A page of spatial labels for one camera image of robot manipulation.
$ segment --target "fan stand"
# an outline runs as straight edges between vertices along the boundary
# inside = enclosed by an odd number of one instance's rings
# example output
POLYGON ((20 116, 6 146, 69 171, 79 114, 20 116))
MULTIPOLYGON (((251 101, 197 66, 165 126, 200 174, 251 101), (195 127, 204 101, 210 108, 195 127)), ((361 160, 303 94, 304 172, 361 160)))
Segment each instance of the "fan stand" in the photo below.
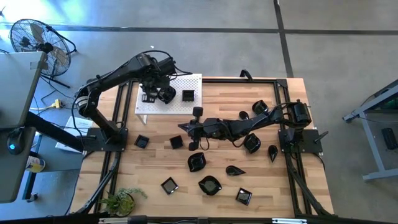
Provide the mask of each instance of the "fan stand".
MULTIPOLYGON (((77 52, 75 43, 73 43, 73 42, 70 41, 68 38, 64 37, 63 35, 59 34, 59 33, 58 33, 54 28, 52 28, 51 26, 47 26, 46 28, 47 28, 48 30, 51 30, 51 31, 54 32, 55 34, 57 34, 60 38, 63 38, 64 40, 66 40, 67 42, 69 42, 69 43, 71 43, 71 44, 73 45, 73 50, 72 50, 71 52, 67 53, 67 54, 72 54, 72 53, 74 53, 74 52, 77 52)), ((64 87, 66 87, 66 88, 70 88, 70 86, 68 86, 68 85, 66 85, 66 84, 64 84, 64 83, 62 83, 62 82, 60 82, 60 81, 58 81, 58 80, 55 80, 55 79, 54 79, 54 77, 55 77, 54 72, 55 72, 55 67, 54 67, 53 70, 52 70, 52 73, 51 73, 52 75, 50 75, 49 77, 46 76, 46 75, 40 75, 40 76, 41 76, 42 78, 48 79, 49 82, 53 81, 53 82, 55 82, 55 83, 57 83, 57 84, 59 84, 59 85, 61 85, 61 86, 64 86, 64 87)))

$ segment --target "electric fan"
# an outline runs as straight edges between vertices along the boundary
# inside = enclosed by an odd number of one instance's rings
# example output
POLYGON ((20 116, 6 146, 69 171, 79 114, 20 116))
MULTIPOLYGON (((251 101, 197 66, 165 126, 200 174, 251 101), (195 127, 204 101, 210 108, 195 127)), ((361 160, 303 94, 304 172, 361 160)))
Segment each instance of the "electric fan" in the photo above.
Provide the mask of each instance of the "electric fan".
POLYGON ((16 52, 45 52, 48 69, 42 69, 42 74, 49 76, 51 80, 52 77, 62 75, 68 70, 70 54, 76 52, 76 45, 73 42, 60 35, 51 26, 33 19, 21 19, 15 22, 11 27, 10 39, 16 52), (69 51, 65 40, 73 45, 72 51, 69 51))

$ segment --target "green plant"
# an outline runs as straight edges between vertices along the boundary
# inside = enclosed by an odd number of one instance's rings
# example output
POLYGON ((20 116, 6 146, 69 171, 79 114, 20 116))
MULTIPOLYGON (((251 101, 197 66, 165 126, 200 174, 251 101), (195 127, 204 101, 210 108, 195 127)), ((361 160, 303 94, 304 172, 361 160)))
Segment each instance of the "green plant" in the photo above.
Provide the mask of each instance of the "green plant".
POLYGON ((109 192, 106 193, 108 193, 108 198, 104 198, 99 202, 106 204, 105 212, 108 212, 110 215, 117 216, 129 215, 134 209, 136 203, 132 197, 132 194, 141 194, 144 198, 148 197, 143 190, 136 188, 121 188, 114 195, 110 194, 109 192))

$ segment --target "gray floor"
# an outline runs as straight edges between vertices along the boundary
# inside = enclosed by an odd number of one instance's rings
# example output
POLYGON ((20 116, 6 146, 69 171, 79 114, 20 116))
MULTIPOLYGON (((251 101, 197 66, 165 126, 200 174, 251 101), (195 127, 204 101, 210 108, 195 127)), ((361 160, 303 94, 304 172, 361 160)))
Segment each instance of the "gray floor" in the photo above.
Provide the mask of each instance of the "gray floor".
MULTIPOLYGON (((394 0, 280 0, 286 29, 397 30, 398 2, 394 0)), ((162 1, 47 1, 26 5, 13 1, 1 22, 21 18, 50 24, 117 27, 216 27, 277 28, 271 0, 162 0, 162 1)), ((246 68, 255 77, 286 77, 279 35, 155 32, 62 32, 78 46, 69 71, 60 79, 73 87, 117 67, 136 53, 166 50, 185 70, 204 75, 237 76, 246 68)), ((0 49, 12 51, 8 30, 0 30, 0 49)), ((363 182, 362 175, 376 164, 360 121, 345 124, 341 117, 359 106, 378 89, 398 76, 397 36, 378 35, 287 35, 295 77, 305 80, 315 125, 329 131, 322 140, 326 176, 335 213, 342 217, 396 222, 398 177, 363 182)), ((50 91, 40 83, 35 95, 50 91)), ((53 95, 68 101, 62 95, 53 95)), ((69 111, 48 111, 43 117, 66 123, 69 111)), ((74 166, 80 159, 60 154, 74 166)), ((398 154, 388 157, 393 166, 398 154)), ((19 199, 0 205, 0 220, 63 215, 73 194, 77 170, 40 174, 35 188, 40 200, 19 199)))

